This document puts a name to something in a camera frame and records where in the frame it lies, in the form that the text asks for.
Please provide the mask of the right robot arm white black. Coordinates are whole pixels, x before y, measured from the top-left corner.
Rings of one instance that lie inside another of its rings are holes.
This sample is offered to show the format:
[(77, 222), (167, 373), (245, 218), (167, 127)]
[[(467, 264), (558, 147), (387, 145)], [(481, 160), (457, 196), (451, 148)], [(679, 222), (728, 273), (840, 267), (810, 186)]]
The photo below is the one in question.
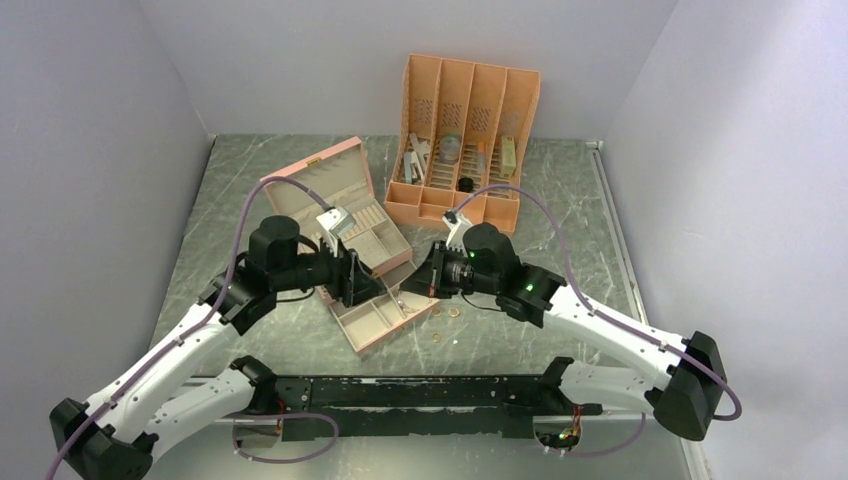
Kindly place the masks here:
[(433, 299), (481, 293), (519, 322), (556, 329), (621, 362), (599, 367), (573, 361), (555, 368), (539, 391), (550, 413), (573, 405), (604, 405), (652, 416), (690, 441), (705, 439), (727, 385), (717, 342), (696, 331), (688, 337), (647, 326), (574, 289), (565, 278), (523, 262), (508, 236), (489, 224), (453, 230), (436, 241), (404, 292)]

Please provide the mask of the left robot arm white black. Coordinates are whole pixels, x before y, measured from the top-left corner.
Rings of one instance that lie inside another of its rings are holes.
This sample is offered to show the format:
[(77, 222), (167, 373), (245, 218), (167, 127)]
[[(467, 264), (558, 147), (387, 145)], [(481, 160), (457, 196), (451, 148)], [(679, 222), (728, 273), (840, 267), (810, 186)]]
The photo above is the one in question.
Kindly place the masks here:
[(344, 236), (356, 226), (341, 208), (318, 216), (318, 240), (296, 220), (265, 218), (179, 324), (129, 370), (84, 401), (64, 399), (50, 414), (57, 461), (84, 479), (140, 479), (176, 444), (229, 414), (261, 416), (277, 400), (276, 377), (261, 361), (237, 359), (205, 385), (178, 388), (206, 359), (271, 313), (278, 296), (321, 287), (346, 307), (384, 291)]

